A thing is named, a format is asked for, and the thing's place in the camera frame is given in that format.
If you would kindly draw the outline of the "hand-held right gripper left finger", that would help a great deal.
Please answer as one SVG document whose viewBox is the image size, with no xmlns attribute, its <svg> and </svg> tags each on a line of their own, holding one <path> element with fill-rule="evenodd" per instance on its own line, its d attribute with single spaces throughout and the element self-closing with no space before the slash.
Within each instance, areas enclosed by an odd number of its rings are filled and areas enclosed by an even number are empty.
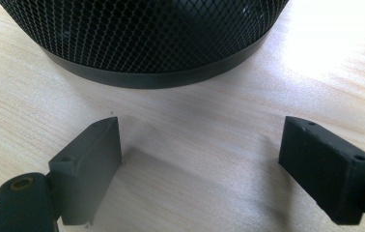
<svg viewBox="0 0 365 232">
<path fill-rule="evenodd" d="M 116 117 L 97 121 L 77 135 L 48 163 L 47 179 L 57 217 L 65 225 L 93 222 L 121 164 Z"/>
</svg>

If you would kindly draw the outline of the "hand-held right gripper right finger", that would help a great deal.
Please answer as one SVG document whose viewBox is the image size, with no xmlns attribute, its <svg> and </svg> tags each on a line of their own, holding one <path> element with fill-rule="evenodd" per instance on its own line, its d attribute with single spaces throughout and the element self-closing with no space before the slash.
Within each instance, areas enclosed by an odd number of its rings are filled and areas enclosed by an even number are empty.
<svg viewBox="0 0 365 232">
<path fill-rule="evenodd" d="M 339 225 L 356 225 L 363 211 L 365 152 L 305 119 L 285 119 L 279 164 Z"/>
</svg>

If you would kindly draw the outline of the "black mesh basket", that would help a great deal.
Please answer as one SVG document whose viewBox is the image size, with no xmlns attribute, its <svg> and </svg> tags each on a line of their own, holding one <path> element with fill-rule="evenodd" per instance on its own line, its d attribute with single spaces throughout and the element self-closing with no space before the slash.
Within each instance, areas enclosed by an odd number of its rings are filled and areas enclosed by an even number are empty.
<svg viewBox="0 0 365 232">
<path fill-rule="evenodd" d="M 162 89 L 236 67 L 289 0 L 0 0 L 57 65 L 105 85 Z"/>
</svg>

